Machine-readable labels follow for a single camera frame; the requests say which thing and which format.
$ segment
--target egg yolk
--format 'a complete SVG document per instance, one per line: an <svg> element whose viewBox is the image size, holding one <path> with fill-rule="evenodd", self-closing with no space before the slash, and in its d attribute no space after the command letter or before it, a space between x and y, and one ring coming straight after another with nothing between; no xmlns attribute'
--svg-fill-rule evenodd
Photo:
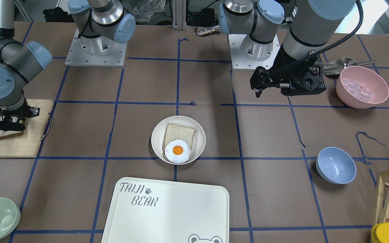
<svg viewBox="0 0 389 243"><path fill-rule="evenodd" d="M175 146L175 147L173 147L173 153L174 153L175 155L180 155L180 154L182 154L182 151L183 151L183 149L182 149L181 146Z"/></svg>

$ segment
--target toast with egg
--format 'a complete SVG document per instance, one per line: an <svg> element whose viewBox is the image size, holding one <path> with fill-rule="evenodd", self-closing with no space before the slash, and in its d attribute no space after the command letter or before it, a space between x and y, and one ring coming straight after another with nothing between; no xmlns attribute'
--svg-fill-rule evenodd
<svg viewBox="0 0 389 243"><path fill-rule="evenodd" d="M175 124L168 124L166 127L165 140L163 145L166 147L170 142L180 139L186 142L191 148L195 133L196 129Z"/></svg>

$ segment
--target wooden cutting board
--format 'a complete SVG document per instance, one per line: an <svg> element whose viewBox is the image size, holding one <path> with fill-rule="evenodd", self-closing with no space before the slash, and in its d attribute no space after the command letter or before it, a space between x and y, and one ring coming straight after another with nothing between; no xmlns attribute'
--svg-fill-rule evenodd
<svg viewBox="0 0 389 243"><path fill-rule="evenodd" d="M20 137L0 140L0 158L35 158L40 147L40 137L48 123L48 113L53 100L28 100L30 106L39 107L40 115L27 119L27 127Z"/></svg>

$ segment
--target metal scoop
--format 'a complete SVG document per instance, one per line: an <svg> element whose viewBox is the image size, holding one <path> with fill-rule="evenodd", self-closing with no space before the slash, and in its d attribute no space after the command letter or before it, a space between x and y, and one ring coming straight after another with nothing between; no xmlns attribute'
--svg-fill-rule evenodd
<svg viewBox="0 0 389 243"><path fill-rule="evenodd" d="M324 67L325 75L339 75L344 68L348 66L364 66L376 63L375 60L365 61L365 62L357 62L355 59L350 57L340 57L337 60L327 62Z"/></svg>

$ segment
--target fried egg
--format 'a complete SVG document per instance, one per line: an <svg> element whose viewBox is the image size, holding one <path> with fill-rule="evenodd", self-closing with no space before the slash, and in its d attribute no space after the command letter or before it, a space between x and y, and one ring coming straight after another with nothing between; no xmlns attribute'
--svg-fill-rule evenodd
<svg viewBox="0 0 389 243"><path fill-rule="evenodd" d="M187 162L190 157L190 147L183 140L174 140L166 145L165 156L172 163Z"/></svg>

